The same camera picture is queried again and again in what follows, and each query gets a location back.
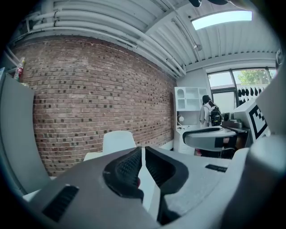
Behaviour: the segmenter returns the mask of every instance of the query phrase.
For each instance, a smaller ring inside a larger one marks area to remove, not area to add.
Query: person
[[[202,107],[200,111],[200,122],[201,122],[201,127],[210,127],[211,126],[211,121],[210,121],[210,111],[212,108],[216,106],[211,98],[208,95],[204,95],[202,97]]]

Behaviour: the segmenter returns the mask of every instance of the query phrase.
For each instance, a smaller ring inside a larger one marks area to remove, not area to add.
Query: brick wall
[[[34,132],[49,175],[102,151],[103,135],[132,132],[137,145],[173,139],[175,81],[147,59],[98,39],[53,36],[13,49],[35,90]]]

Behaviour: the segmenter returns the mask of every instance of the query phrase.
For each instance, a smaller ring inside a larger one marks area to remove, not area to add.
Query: skylight
[[[192,21],[195,30],[199,30],[211,25],[217,25],[231,21],[251,21],[252,12],[244,10],[228,11],[216,13],[206,17],[201,17]]]

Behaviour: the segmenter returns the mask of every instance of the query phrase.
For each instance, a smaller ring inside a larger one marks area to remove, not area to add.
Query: backpack
[[[213,106],[212,108],[209,108],[209,124],[212,127],[219,126],[222,123],[222,114],[220,113],[220,110],[217,106]]]

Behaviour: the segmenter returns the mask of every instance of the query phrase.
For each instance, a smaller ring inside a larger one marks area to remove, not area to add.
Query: ceiling
[[[43,36],[47,31],[84,33],[133,50],[175,78],[183,77],[194,63],[223,56],[244,53],[247,59],[252,53],[260,53],[258,58],[274,59],[277,39],[255,13],[252,21],[223,23],[197,31],[191,23],[197,17],[226,10],[239,9],[230,3],[219,6],[207,0],[199,8],[188,0],[46,0],[28,15],[29,28],[25,30],[23,24],[17,40]],[[55,17],[39,16],[52,12],[57,12]],[[196,44],[202,46],[201,51],[194,50]]]

